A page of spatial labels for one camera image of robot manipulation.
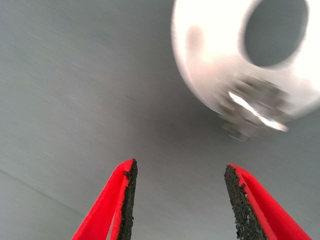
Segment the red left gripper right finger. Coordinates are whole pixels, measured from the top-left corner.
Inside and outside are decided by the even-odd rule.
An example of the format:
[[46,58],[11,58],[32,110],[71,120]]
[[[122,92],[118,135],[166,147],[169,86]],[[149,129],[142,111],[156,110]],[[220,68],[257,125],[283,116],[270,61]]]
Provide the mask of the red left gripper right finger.
[[224,180],[239,240],[309,240],[263,185],[247,170],[228,164]]

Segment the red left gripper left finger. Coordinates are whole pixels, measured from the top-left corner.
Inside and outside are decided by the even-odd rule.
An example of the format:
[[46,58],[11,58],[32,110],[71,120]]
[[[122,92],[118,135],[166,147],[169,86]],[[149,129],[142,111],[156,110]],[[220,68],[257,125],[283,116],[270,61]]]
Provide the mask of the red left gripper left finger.
[[137,183],[137,161],[129,159],[119,164],[83,222],[73,240],[130,240]]

